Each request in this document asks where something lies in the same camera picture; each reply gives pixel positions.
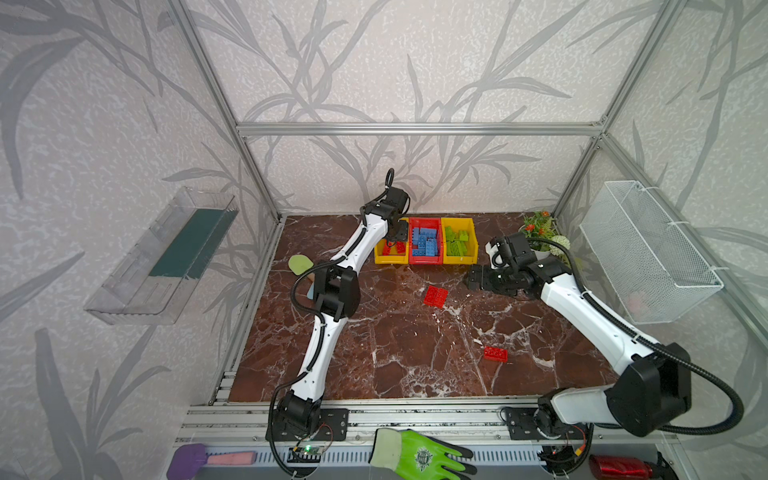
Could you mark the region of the red lego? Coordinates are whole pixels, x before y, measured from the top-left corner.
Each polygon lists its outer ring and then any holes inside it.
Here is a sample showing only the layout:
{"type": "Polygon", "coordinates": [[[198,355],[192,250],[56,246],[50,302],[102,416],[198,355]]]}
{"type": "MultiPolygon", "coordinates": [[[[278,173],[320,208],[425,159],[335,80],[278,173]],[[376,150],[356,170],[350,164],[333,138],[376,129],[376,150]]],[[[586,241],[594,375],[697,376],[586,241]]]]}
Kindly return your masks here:
{"type": "Polygon", "coordinates": [[[447,296],[448,291],[446,289],[429,285],[426,289],[423,303],[427,306],[442,309],[445,305],[447,296]]]}
{"type": "Polygon", "coordinates": [[[384,241],[382,247],[383,256],[403,256],[407,254],[407,245],[405,242],[388,242],[384,241]]]}
{"type": "Polygon", "coordinates": [[[483,357],[489,361],[507,363],[509,358],[509,353],[507,350],[502,348],[485,346],[483,349],[483,357]]]}

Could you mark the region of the blue lego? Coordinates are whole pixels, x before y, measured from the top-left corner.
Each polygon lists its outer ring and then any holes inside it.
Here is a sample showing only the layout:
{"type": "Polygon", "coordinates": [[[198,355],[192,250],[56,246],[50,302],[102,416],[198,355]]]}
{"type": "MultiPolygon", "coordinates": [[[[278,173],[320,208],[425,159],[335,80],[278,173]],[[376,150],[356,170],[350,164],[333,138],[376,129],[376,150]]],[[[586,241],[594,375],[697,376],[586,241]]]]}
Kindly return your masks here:
{"type": "Polygon", "coordinates": [[[414,257],[438,257],[438,230],[428,227],[414,227],[411,234],[412,254],[414,257]]]}

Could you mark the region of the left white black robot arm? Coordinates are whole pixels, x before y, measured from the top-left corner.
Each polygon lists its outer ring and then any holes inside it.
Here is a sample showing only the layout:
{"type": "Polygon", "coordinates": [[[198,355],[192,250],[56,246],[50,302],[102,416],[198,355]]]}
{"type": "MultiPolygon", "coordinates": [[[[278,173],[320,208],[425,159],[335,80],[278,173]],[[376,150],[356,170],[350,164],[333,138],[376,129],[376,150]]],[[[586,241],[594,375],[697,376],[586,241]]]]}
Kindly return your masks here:
{"type": "Polygon", "coordinates": [[[390,184],[360,209],[361,220],[350,239],[330,260],[299,276],[314,277],[311,304],[303,305],[291,290],[293,306],[313,317],[313,329],[297,377],[278,386],[270,401],[269,440],[305,438],[320,428],[320,411],[330,361],[349,318],[360,300],[359,273],[376,245],[395,241],[405,231],[410,197],[390,184]]]}

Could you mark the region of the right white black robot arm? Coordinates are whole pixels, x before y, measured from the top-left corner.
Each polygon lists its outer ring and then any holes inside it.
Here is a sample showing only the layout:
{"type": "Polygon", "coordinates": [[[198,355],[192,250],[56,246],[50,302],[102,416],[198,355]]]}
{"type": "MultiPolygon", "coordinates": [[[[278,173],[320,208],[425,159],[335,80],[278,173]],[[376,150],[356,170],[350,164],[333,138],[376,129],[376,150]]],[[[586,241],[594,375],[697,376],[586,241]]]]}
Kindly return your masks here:
{"type": "Polygon", "coordinates": [[[611,385],[563,388],[540,397],[533,421],[541,435],[556,439],[571,425],[592,424],[636,437],[656,430],[707,436],[739,425],[745,406],[734,388],[694,364],[679,344],[664,345],[621,318],[586,288],[570,250],[556,241],[549,244],[562,254],[539,259],[524,234],[496,237],[487,245],[489,264],[471,266],[465,278],[471,290],[509,297],[526,292],[541,300],[589,340],[618,376],[611,385]],[[725,419],[699,427],[675,425],[692,407],[694,376],[728,397],[725,419]]]}

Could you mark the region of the red middle bin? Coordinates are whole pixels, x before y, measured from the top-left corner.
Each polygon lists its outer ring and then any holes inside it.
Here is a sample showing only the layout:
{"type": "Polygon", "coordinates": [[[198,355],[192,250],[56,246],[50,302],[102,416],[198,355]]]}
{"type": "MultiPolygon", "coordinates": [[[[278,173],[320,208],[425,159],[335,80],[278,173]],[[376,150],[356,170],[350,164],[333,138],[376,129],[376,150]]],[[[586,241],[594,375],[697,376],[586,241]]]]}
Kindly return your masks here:
{"type": "Polygon", "coordinates": [[[439,218],[409,219],[409,263],[440,265],[443,263],[442,228],[439,218]]]}

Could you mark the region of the white potted flower plant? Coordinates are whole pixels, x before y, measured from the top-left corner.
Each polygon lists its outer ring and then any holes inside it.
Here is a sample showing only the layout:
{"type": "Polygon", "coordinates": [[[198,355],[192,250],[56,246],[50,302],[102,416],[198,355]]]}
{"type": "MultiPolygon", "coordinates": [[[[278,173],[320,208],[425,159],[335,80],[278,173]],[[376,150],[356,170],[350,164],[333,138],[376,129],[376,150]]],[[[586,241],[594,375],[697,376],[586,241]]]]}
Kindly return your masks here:
{"type": "Polygon", "coordinates": [[[566,266],[570,266],[567,255],[561,248],[540,241],[541,238],[544,238],[567,249],[571,248],[570,240],[559,232],[553,217],[548,211],[535,211],[526,215],[519,231],[528,239],[529,245],[538,260],[554,256],[563,261],[566,266]]]}

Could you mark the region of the left yellow bin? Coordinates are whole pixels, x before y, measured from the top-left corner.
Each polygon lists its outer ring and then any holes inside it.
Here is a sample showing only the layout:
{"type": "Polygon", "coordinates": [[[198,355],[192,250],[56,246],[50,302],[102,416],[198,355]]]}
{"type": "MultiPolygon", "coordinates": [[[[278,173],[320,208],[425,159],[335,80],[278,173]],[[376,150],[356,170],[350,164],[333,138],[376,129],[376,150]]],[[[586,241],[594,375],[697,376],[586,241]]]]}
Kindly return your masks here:
{"type": "Polygon", "coordinates": [[[382,239],[374,250],[374,261],[379,265],[407,265],[409,263],[409,219],[399,221],[394,241],[382,239]]]}

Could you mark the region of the yellow bin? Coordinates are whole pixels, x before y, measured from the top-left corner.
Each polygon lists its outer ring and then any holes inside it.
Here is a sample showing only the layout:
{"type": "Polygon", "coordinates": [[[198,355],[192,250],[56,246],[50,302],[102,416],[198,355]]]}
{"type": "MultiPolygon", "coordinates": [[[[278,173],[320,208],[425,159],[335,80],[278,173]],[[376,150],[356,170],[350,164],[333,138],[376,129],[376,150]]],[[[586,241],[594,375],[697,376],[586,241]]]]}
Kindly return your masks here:
{"type": "Polygon", "coordinates": [[[441,219],[442,263],[448,265],[474,265],[477,263],[479,244],[474,221],[471,218],[441,219]]]}
{"type": "Polygon", "coordinates": [[[407,265],[409,263],[409,219],[399,221],[394,241],[382,239],[374,250],[374,261],[379,265],[407,265]]]}

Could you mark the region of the right yellow bin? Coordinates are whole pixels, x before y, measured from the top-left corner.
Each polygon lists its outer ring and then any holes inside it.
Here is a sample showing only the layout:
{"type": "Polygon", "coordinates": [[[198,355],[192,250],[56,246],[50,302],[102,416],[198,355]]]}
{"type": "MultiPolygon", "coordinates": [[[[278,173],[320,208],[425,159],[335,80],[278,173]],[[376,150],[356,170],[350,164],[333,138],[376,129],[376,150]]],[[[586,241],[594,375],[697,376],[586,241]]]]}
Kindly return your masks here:
{"type": "Polygon", "coordinates": [[[441,219],[442,263],[448,265],[474,265],[477,263],[479,244],[474,221],[471,218],[441,219]]]}

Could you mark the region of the green toy spade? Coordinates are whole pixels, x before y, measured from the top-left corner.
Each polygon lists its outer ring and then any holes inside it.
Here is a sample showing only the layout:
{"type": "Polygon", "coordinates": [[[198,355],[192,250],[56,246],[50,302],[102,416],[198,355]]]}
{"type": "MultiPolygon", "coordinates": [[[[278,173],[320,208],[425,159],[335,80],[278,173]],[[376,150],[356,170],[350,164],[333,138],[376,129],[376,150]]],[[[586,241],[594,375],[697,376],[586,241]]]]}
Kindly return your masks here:
{"type": "Polygon", "coordinates": [[[306,279],[314,280],[313,261],[303,254],[292,255],[288,260],[289,269],[297,276],[305,275],[306,279]]]}

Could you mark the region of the green work glove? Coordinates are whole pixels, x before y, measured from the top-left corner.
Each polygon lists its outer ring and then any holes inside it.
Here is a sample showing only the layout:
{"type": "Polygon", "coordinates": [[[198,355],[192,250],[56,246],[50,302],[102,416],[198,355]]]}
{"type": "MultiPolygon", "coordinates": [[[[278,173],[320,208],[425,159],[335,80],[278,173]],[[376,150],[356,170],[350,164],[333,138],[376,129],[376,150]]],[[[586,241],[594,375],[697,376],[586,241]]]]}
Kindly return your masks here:
{"type": "Polygon", "coordinates": [[[472,450],[414,430],[379,428],[369,459],[372,467],[391,470],[402,479],[470,479],[477,467],[472,450]]]}

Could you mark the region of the red metallic tool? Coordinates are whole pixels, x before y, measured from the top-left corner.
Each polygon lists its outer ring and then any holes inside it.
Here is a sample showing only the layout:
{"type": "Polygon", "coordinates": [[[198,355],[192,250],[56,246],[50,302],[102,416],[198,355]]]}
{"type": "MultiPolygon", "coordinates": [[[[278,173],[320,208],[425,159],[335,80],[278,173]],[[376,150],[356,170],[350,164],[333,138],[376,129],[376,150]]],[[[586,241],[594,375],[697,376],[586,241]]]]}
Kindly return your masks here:
{"type": "Polygon", "coordinates": [[[679,479],[662,456],[652,463],[630,457],[591,455],[589,468],[594,478],[599,480],[679,479]]]}

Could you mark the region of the green circuit board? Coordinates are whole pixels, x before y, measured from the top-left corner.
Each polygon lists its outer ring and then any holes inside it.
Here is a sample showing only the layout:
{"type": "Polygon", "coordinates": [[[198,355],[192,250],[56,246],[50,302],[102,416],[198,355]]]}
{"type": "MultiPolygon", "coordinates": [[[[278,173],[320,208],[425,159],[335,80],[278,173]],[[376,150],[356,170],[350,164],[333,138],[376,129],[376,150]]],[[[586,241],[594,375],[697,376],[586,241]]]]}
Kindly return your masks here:
{"type": "Polygon", "coordinates": [[[287,461],[289,463],[319,463],[324,448],[320,446],[294,446],[288,450],[287,461]]]}

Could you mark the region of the purple pink brush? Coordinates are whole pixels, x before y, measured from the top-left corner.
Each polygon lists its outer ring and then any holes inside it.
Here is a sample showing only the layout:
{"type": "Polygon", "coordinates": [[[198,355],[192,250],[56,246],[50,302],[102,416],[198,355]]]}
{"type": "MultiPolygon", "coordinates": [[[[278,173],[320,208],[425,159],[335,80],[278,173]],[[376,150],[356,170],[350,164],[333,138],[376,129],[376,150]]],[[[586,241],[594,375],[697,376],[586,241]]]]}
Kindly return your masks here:
{"type": "Polygon", "coordinates": [[[208,453],[201,443],[187,444],[173,453],[166,471],[168,480],[193,479],[206,466],[249,466],[255,463],[254,451],[208,453]]]}

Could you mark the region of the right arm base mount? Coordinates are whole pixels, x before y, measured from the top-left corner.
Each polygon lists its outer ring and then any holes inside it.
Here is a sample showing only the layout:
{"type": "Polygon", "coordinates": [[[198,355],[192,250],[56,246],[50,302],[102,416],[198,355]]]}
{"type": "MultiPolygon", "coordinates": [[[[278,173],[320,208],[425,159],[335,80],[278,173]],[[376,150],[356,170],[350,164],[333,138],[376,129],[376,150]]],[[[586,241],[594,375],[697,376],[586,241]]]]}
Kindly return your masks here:
{"type": "Polygon", "coordinates": [[[504,406],[498,414],[512,440],[578,440],[590,435],[587,424],[566,424],[549,406],[504,406]]]}

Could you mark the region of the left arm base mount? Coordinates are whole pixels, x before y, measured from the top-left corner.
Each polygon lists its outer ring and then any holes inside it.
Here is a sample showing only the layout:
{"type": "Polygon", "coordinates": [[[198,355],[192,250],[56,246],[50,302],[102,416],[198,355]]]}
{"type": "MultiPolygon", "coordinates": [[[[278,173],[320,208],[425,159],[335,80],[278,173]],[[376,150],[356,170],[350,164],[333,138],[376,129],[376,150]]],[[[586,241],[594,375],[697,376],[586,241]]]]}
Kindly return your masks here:
{"type": "Polygon", "coordinates": [[[311,437],[323,441],[343,441],[347,436],[349,413],[344,408],[320,408],[313,410],[307,418],[299,418],[278,411],[273,414],[266,439],[288,442],[311,437]]]}

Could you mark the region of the clear plastic wall shelf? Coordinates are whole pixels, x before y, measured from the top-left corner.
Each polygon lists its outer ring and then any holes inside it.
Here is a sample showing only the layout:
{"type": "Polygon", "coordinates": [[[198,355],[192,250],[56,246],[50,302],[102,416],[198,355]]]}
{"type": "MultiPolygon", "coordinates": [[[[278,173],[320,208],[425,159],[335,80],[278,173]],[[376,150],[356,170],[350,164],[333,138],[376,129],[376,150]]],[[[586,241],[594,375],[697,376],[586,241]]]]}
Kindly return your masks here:
{"type": "Polygon", "coordinates": [[[108,325],[172,325],[239,213],[236,196],[180,188],[84,310],[108,325]]]}

